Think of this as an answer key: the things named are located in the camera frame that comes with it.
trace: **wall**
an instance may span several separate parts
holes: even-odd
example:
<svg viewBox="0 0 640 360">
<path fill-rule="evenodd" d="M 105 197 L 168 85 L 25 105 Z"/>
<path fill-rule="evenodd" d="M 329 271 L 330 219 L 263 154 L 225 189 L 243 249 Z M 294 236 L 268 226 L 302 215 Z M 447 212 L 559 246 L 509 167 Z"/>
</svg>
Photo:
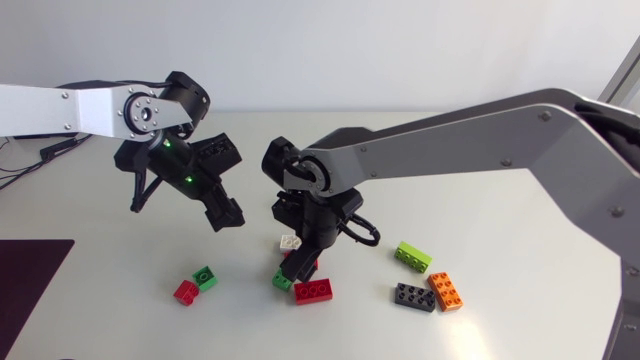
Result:
<svg viewBox="0 0 640 360">
<path fill-rule="evenodd" d="M 638 0 L 1 0 L 0 82 L 162 80 L 215 109 L 448 110 L 543 87 L 597 98 Z"/>
</svg>

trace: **cable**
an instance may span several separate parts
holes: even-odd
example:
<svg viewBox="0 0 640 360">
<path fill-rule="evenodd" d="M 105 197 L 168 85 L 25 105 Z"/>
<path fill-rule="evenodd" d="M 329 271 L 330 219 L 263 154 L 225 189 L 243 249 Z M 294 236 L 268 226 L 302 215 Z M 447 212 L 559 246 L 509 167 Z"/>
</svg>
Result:
<svg viewBox="0 0 640 360">
<path fill-rule="evenodd" d="M 2 145 L 0 145 L 0 150 L 2 150 L 2 148 L 3 148 L 5 145 L 7 145 L 8 143 L 9 143 L 9 138 L 8 138 L 8 137 L 5 137 L 5 138 L 4 138 L 4 143 L 2 143 Z"/>
<path fill-rule="evenodd" d="M 31 166 L 27 166 L 26 168 L 23 168 L 23 169 L 24 169 L 24 171 L 22 171 L 22 172 L 21 172 L 21 173 L 19 173 L 19 174 L 13 174 L 13 175 L 8 175 L 8 176 L 0 177 L 0 180 L 4 180 L 4 179 L 12 178 L 11 180 L 7 181 L 6 183 L 4 183 L 4 184 L 0 185 L 0 191 L 1 191 L 1 190 L 4 190 L 4 189 L 5 189 L 5 188 L 7 188 L 9 185 L 11 185 L 11 184 L 13 184 L 14 182 L 18 181 L 21 177 L 23 177 L 23 176 L 25 176 L 25 175 L 28 175 L 28 174 L 30 174 L 30 173 L 32 173 L 32 172 L 34 172 L 34 171 L 36 171 L 36 170 L 40 169 L 40 168 L 41 168 L 41 167 L 43 167 L 44 165 L 46 165 L 46 164 L 50 163 L 51 161 L 53 161 L 54 159 L 56 159 L 56 158 L 58 158 L 58 157 L 60 157 L 60 156 L 62 156 L 62 155 L 64 155 L 64 154 L 66 154 L 66 153 L 68 153 L 69 151 L 71 151 L 71 150 L 73 150 L 73 149 L 77 148 L 78 146 L 82 145 L 82 144 L 83 144 L 85 141 L 87 141 L 87 139 L 89 139 L 91 136 L 93 136 L 93 135 L 87 135 L 87 136 L 85 136 L 85 137 L 83 137 L 83 138 L 81 138 L 81 139 L 78 139 L 78 140 L 77 140 L 77 142 L 75 143 L 75 145 L 73 145 L 73 146 L 71 146 L 71 147 L 69 147 L 69 148 L 67 148 L 67 149 L 62 150 L 62 151 L 60 151 L 59 153 L 53 153 L 53 154 L 52 154 L 49 158 L 47 158 L 46 160 L 42 160 L 42 161 L 37 162 L 37 163 L 35 163 L 35 164 L 31 165 Z M 23 170 L 23 169 L 10 170 L 10 171 L 8 171 L 8 172 L 17 172 L 17 171 L 20 171 L 20 170 Z"/>
<path fill-rule="evenodd" d="M 349 220 L 353 221 L 356 225 L 359 225 L 359 226 L 365 228 L 366 230 L 369 230 L 369 235 L 373 236 L 373 239 L 365 239 L 365 238 L 363 238 L 362 236 L 356 234 L 355 231 L 349 229 L 349 227 L 347 225 L 345 225 L 344 223 L 341 223 L 340 225 L 338 225 L 338 229 L 340 229 L 343 233 L 347 234 L 350 238 L 352 238 L 356 242 L 359 242 L 359 243 L 361 243 L 363 245 L 367 245 L 367 246 L 377 246 L 378 245 L 378 243 L 380 242 L 380 232 L 378 231 L 378 229 L 376 229 L 375 226 L 373 226 L 372 223 L 370 223 L 365 218 L 363 218 L 363 217 L 361 217 L 361 216 L 359 216 L 357 214 L 351 215 Z"/>
<path fill-rule="evenodd" d="M 154 83 L 154 82 L 149 82 L 149 81 L 137 81 L 137 80 L 120 80 L 118 82 L 121 83 L 125 83 L 125 84 L 138 84 L 138 85 L 144 85 L 147 87 L 152 87 L 152 88 L 163 88 L 163 87 L 169 87 L 171 85 L 173 85 L 172 82 L 170 81 L 165 81 L 165 82 L 161 82 L 161 83 Z"/>
<path fill-rule="evenodd" d="M 593 125 L 624 137 L 630 144 L 640 145 L 640 129 L 596 112 L 583 111 L 579 112 L 579 114 Z"/>
</svg>

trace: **lime green lego brick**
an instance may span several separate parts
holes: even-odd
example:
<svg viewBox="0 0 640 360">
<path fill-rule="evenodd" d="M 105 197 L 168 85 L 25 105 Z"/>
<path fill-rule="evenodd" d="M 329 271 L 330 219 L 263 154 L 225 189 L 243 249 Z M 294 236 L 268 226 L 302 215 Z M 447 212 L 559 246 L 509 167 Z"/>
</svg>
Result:
<svg viewBox="0 0 640 360">
<path fill-rule="evenodd" d="M 395 257 L 420 273 L 427 271 L 431 256 L 402 241 L 396 249 Z"/>
<path fill-rule="evenodd" d="M 196 285 L 198 285 L 198 289 L 200 289 L 200 291 L 207 291 L 213 285 L 218 283 L 218 278 L 215 277 L 215 275 L 213 275 L 213 273 L 211 272 L 211 269 L 209 269 L 208 266 L 205 266 L 202 269 L 198 270 L 192 276 L 193 276 L 193 280 L 196 282 Z"/>
<path fill-rule="evenodd" d="M 273 276 L 271 282 L 273 283 L 273 286 L 283 291 L 289 291 L 289 289 L 291 289 L 291 284 L 293 284 L 293 282 L 282 275 L 282 269 L 278 269 L 278 272 Z"/>
</svg>

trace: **red lego brick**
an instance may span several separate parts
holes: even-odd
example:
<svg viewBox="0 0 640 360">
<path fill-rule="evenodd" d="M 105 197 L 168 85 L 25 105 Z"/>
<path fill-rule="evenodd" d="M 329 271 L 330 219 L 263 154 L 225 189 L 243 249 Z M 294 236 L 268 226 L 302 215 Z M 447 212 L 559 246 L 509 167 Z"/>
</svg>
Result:
<svg viewBox="0 0 640 360">
<path fill-rule="evenodd" d="M 286 259 L 289 254 L 291 254 L 291 251 L 287 251 L 286 253 L 284 253 L 284 258 Z M 318 259 L 316 259 L 316 262 L 313 263 L 313 266 L 315 266 L 316 270 L 318 270 Z"/>
<path fill-rule="evenodd" d="M 200 290 L 198 290 L 196 284 L 192 283 L 191 281 L 185 280 L 182 282 L 182 284 L 180 284 L 178 290 L 173 293 L 173 296 L 182 305 L 189 306 L 193 304 L 193 299 L 198 296 L 199 293 Z"/>
<path fill-rule="evenodd" d="M 329 279 L 309 281 L 293 285 L 296 293 L 296 304 L 306 305 L 314 302 L 327 301 L 333 299 L 331 283 Z"/>
</svg>

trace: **white table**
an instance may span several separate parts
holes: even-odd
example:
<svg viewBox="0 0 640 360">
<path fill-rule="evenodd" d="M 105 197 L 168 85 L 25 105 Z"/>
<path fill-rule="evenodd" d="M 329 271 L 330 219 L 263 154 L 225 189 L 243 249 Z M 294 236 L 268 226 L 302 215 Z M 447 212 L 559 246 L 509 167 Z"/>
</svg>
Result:
<svg viewBox="0 0 640 360">
<path fill-rule="evenodd" d="M 418 113 L 214 114 L 194 139 L 226 132 L 244 158 L 223 175 L 246 225 L 214 233 L 201 203 L 163 184 L 129 212 L 119 141 L 95 138 L 0 192 L 2 238 L 72 238 L 67 259 L 9 359 L 600 359 L 620 295 L 619 258 L 574 227 L 527 171 L 370 181 L 359 211 L 377 248 L 341 236 L 319 259 L 334 299 L 296 306 L 271 284 L 291 230 L 272 218 L 269 142 L 304 148 L 343 126 L 381 129 Z M 0 153 L 0 166 L 34 155 Z M 405 240 L 431 255 L 465 302 L 453 313 L 393 303 L 425 286 L 393 258 Z M 209 265 L 219 283 L 190 307 L 172 294 Z"/>
</svg>

